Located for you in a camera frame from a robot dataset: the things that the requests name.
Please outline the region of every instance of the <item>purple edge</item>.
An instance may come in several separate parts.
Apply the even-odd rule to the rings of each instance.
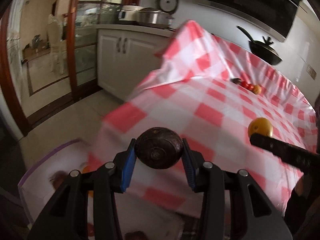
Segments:
[[[42,164],[44,163],[46,160],[48,160],[50,157],[52,157],[53,155],[55,155],[57,152],[61,151],[63,148],[70,146],[71,144],[77,143],[83,141],[81,139],[74,139],[71,140],[69,142],[66,142],[64,144],[61,144],[59,147],[55,148],[54,150],[52,150],[51,152],[47,153],[43,158],[41,158],[39,161],[36,162],[36,164],[34,164],[29,170],[27,170],[27,172],[22,176],[21,180],[18,183],[18,191],[19,191],[19,195],[20,195],[20,199],[21,199],[21,203],[23,206],[23,209],[26,213],[26,216],[29,220],[29,222],[31,224],[34,224],[34,220],[29,212],[26,200],[23,197],[22,194],[22,185],[26,182],[27,178]]]

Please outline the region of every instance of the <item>table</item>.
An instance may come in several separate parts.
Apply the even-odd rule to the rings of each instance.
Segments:
[[[194,21],[186,22],[161,54],[161,69],[151,72],[131,100],[103,119],[89,156],[91,169],[126,150],[131,138],[145,130],[167,127],[221,169],[247,169],[284,212],[302,173],[251,146],[247,127],[253,119],[266,117],[274,126],[274,138],[315,151],[315,111],[303,94],[271,65]],[[229,81],[236,77],[260,84],[261,95]],[[167,170],[153,170],[137,160],[127,192],[200,216],[202,195],[188,187],[181,160]]]

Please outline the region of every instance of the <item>countertop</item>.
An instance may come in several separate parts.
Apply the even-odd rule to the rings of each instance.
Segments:
[[[150,33],[150,34],[164,36],[168,38],[170,38],[174,33],[174,31],[164,30],[159,28],[144,27],[144,26],[138,26],[138,25],[124,25],[124,24],[97,24],[95,25],[95,28]]]

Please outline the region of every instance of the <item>stainless steel pot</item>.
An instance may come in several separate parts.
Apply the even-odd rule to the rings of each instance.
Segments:
[[[173,19],[170,14],[149,7],[137,12],[137,23],[147,27],[167,29]]]

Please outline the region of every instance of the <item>white cabinet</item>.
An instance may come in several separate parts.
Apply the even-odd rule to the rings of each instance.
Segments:
[[[150,33],[100,29],[98,85],[125,100],[150,71],[160,67],[154,53],[168,41],[168,37]]]

